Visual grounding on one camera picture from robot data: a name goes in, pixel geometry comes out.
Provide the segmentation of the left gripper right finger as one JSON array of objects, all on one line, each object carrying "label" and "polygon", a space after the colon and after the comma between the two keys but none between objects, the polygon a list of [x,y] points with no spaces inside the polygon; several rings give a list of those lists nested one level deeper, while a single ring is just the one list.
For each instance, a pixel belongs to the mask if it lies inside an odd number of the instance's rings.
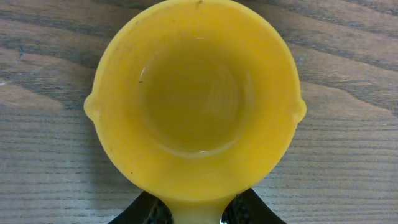
[{"label": "left gripper right finger", "polygon": [[228,204],[221,216],[222,224],[286,224],[258,196],[248,189]]}]

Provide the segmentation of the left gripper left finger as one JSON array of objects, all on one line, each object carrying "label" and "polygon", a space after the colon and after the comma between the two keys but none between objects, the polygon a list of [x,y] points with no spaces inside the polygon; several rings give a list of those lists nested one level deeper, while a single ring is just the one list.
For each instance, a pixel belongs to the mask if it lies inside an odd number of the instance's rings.
[{"label": "left gripper left finger", "polygon": [[172,224],[172,214],[157,197],[143,191],[109,224]]}]

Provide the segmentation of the yellow measuring scoop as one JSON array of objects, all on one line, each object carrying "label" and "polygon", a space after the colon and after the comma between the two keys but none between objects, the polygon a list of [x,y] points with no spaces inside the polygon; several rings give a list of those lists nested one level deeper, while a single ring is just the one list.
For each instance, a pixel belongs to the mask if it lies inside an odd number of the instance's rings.
[{"label": "yellow measuring scoop", "polygon": [[173,223],[221,223],[281,160],[307,107],[289,48],[260,15],[164,1],[114,36],[84,111],[111,162]]}]

